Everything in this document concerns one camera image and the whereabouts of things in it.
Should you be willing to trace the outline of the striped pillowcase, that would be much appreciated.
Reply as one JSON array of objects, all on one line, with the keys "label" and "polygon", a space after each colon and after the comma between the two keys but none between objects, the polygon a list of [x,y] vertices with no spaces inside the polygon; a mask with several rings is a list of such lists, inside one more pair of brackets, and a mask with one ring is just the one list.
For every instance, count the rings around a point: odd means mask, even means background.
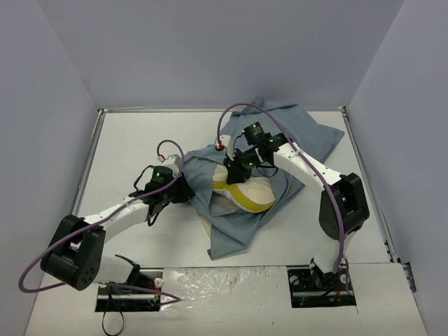
[{"label": "striped pillowcase", "polygon": [[[305,152],[320,162],[325,162],[344,136],[344,132],[317,123],[299,104],[268,101],[256,97],[250,106],[235,111],[222,127],[222,134],[238,138],[242,130],[259,122],[265,132],[278,134],[281,130]],[[212,200],[212,176],[216,165],[223,162],[225,154],[209,144],[185,155],[183,173],[195,196],[190,204],[199,215],[211,222],[210,259],[226,258],[246,250],[256,231],[271,221],[300,191],[304,184],[279,170],[270,179],[276,202],[267,211],[249,213],[231,209]]]}]

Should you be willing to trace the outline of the cream white pillow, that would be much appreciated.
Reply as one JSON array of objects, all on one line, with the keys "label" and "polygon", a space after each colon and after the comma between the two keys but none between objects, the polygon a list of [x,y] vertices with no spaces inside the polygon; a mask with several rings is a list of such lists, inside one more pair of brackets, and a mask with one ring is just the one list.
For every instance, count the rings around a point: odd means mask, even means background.
[{"label": "cream white pillow", "polygon": [[227,177],[226,167],[217,164],[213,174],[198,174],[193,190],[201,193],[211,191],[208,198],[210,205],[250,214],[267,211],[276,202],[270,178],[252,176],[245,182],[229,184]]}]

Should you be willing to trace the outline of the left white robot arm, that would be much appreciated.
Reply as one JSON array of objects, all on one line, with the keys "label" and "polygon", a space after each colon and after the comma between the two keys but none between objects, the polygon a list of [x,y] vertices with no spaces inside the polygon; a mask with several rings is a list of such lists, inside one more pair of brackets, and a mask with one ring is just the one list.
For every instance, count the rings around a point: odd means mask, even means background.
[{"label": "left white robot arm", "polygon": [[107,283],[116,284],[126,293],[139,287],[154,289],[154,281],[141,272],[138,263],[123,255],[106,255],[104,247],[134,225],[152,226],[168,205],[185,203],[194,195],[184,173],[155,166],[144,188],[135,188],[121,203],[86,217],[65,216],[40,268],[77,291],[90,284]]}]

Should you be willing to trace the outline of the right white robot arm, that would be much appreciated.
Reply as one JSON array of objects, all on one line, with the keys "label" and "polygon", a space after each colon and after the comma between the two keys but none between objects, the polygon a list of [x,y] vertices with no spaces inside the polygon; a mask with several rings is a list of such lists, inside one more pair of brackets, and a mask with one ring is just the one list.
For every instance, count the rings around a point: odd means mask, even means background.
[{"label": "right white robot arm", "polygon": [[229,135],[220,135],[216,149],[225,152],[227,182],[249,179],[256,167],[267,163],[282,170],[320,196],[318,223],[326,241],[310,262],[310,279],[320,289],[335,282],[346,247],[370,217],[362,179],[355,173],[344,175],[304,152],[283,132],[266,133],[259,122],[244,128],[249,149],[234,148]]}]

